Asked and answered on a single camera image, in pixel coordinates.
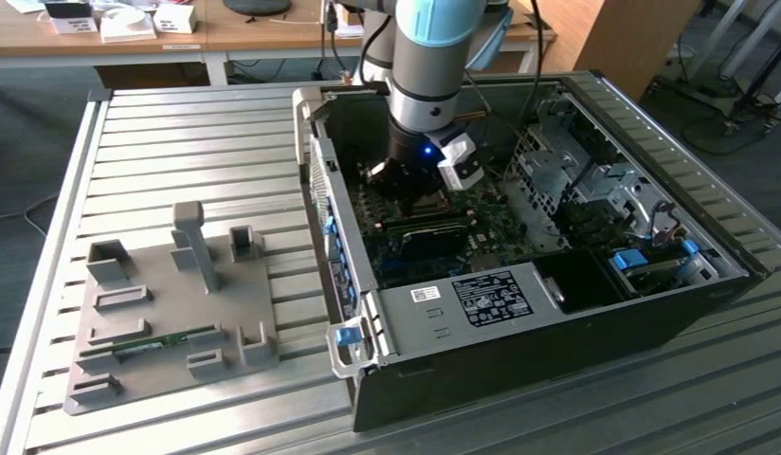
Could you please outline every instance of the white box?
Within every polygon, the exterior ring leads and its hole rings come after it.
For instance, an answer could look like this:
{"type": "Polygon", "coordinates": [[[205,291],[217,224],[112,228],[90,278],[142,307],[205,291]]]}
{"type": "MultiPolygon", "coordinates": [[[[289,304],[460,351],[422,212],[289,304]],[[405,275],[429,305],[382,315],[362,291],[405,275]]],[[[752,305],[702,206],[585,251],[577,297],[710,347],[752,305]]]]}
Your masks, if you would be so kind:
{"type": "Polygon", "coordinates": [[[72,17],[69,19],[50,18],[50,24],[58,34],[64,33],[93,33],[98,31],[96,21],[92,17],[72,17]]]}
{"type": "Polygon", "coordinates": [[[162,33],[193,33],[197,14],[190,5],[160,4],[154,13],[154,28],[162,33]]]}
{"type": "Polygon", "coordinates": [[[118,17],[112,20],[112,14],[120,9],[110,9],[101,17],[101,42],[122,43],[126,41],[156,40],[154,24],[152,23],[152,16],[142,11],[124,11],[125,13],[138,14],[136,17],[118,17]]]}

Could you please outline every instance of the white label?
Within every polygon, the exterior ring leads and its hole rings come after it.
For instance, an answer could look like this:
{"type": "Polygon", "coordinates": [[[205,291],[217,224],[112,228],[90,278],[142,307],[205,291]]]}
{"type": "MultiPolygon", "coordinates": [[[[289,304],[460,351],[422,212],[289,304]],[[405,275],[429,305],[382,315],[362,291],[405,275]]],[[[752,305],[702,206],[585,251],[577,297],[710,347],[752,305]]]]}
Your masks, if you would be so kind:
{"type": "Polygon", "coordinates": [[[413,289],[410,295],[413,296],[413,301],[416,303],[425,300],[441,299],[441,293],[438,293],[438,288],[436,286],[413,289]]]}
{"type": "Polygon", "coordinates": [[[200,45],[162,45],[162,50],[198,49],[200,45]]]}

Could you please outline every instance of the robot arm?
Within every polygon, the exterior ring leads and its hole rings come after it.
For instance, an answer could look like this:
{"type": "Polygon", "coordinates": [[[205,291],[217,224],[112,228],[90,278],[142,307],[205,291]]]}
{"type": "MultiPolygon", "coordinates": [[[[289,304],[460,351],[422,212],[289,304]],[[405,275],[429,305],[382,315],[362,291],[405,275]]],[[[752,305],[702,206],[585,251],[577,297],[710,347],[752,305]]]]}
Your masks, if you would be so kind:
{"type": "Polygon", "coordinates": [[[389,146],[385,165],[376,167],[376,180],[393,181],[394,188],[417,188],[397,182],[405,176],[420,179],[409,168],[426,165],[437,148],[442,159],[437,171],[453,191],[469,189],[482,177],[476,145],[452,122],[457,109],[464,70],[490,63],[497,53],[512,11],[508,0],[338,0],[346,6],[369,10],[365,17],[365,82],[385,81],[389,146]]]}

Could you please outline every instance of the green circuit board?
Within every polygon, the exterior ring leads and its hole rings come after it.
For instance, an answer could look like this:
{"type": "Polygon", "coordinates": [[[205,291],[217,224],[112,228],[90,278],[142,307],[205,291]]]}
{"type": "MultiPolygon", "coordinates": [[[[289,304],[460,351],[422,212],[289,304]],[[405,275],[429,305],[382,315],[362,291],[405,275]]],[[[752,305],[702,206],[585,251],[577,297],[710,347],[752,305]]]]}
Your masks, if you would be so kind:
{"type": "Polygon", "coordinates": [[[536,254],[488,179],[469,191],[424,197],[406,215],[366,186],[349,196],[381,289],[518,264],[536,254]]]}

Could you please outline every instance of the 3d-printed holder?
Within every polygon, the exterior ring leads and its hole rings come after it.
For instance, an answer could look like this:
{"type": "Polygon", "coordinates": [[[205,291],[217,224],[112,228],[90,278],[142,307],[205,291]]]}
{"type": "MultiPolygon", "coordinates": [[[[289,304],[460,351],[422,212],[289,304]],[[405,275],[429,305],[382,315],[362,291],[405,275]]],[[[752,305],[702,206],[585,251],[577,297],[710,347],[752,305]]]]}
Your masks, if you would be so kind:
{"type": "Polygon", "coordinates": [[[69,414],[278,364],[261,236],[241,226],[205,239],[204,221],[202,205],[180,203],[173,245],[92,245],[69,414]]]}

